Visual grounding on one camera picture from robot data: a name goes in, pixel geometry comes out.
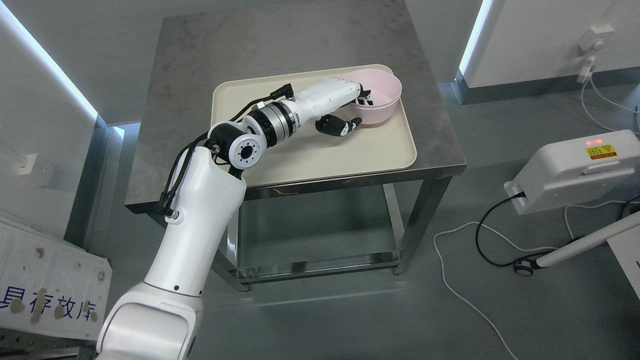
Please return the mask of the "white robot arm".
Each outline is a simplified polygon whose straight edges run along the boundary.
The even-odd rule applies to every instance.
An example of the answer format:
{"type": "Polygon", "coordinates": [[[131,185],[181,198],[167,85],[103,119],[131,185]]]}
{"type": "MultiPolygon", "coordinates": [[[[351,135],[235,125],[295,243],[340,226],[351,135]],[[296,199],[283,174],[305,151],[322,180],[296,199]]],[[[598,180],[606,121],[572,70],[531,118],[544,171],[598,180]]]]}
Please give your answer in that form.
{"type": "Polygon", "coordinates": [[[204,311],[202,292],[223,234],[247,189],[245,169],[291,131],[279,98],[285,84],[220,121],[176,156],[156,212],[166,221],[144,280],[106,316],[96,344],[99,360],[187,360],[204,311]]]}

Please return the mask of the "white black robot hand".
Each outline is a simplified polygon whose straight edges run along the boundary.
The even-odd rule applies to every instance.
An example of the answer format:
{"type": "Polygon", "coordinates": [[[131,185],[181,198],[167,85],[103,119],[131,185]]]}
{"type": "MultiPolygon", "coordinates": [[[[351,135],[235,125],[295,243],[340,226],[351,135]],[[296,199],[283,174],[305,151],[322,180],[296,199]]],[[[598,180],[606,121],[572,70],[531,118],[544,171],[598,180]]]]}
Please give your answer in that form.
{"type": "Polygon", "coordinates": [[[307,121],[315,121],[316,130],[325,135],[344,137],[362,123],[362,119],[342,120],[331,115],[350,103],[370,105],[374,96],[370,89],[358,82],[337,77],[326,77],[294,95],[292,99],[279,101],[292,114],[293,131],[299,130],[307,121]]]}

